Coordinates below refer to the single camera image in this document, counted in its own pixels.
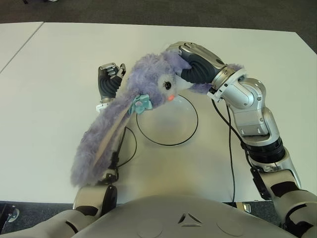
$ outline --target bunny ear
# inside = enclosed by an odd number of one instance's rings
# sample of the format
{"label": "bunny ear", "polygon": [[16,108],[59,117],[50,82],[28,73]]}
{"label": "bunny ear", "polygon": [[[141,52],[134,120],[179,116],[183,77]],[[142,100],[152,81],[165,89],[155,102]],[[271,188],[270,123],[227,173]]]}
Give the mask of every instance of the bunny ear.
{"label": "bunny ear", "polygon": [[73,185],[96,183],[109,167],[115,139],[130,118],[128,110],[135,96],[133,92],[118,96],[101,111],[85,132],[71,169]]}

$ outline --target triangle logo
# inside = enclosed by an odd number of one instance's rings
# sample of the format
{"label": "triangle logo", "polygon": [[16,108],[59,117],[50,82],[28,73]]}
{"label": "triangle logo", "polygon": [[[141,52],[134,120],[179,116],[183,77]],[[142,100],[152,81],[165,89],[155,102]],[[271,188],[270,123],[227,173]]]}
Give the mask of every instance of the triangle logo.
{"label": "triangle logo", "polygon": [[201,227],[203,224],[197,217],[190,213],[184,213],[180,217],[178,223],[182,227]]}

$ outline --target gray carpet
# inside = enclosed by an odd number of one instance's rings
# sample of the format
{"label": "gray carpet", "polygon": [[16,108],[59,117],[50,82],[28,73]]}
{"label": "gray carpet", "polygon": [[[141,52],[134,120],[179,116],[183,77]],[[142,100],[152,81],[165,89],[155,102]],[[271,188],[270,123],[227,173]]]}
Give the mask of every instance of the gray carpet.
{"label": "gray carpet", "polygon": [[[0,23],[92,22],[292,31],[316,52],[316,0],[0,0]],[[20,216],[3,233],[29,228],[70,204],[15,203]],[[252,202],[252,214],[279,224],[272,202]]]}

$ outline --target white table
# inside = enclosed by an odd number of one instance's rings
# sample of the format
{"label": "white table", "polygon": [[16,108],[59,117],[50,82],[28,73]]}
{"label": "white table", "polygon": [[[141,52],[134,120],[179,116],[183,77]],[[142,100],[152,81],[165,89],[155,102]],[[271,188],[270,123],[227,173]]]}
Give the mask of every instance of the white table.
{"label": "white table", "polygon": [[0,24],[0,72],[41,25],[42,22]]}
{"label": "white table", "polygon": [[[142,25],[44,23],[0,74],[0,200],[73,201],[70,184],[76,147],[97,116],[97,67],[126,63],[192,41],[225,62],[241,63],[267,89],[303,189],[317,192],[316,54],[292,32]],[[196,107],[195,136],[173,148],[147,141],[135,126],[136,157],[120,170],[118,202],[163,192],[230,201],[228,128],[206,96],[184,92]],[[134,149],[127,132],[128,157]],[[236,200],[261,200],[233,136]]]}

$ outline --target blue ribbon bow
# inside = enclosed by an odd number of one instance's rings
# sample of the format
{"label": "blue ribbon bow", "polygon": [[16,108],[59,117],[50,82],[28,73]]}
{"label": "blue ribbon bow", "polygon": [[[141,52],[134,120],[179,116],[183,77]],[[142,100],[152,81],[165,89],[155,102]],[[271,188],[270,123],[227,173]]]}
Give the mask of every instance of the blue ribbon bow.
{"label": "blue ribbon bow", "polygon": [[148,94],[138,95],[133,100],[128,112],[130,115],[134,112],[136,112],[139,115],[145,110],[151,110],[152,108],[152,103],[150,101],[150,97]]}

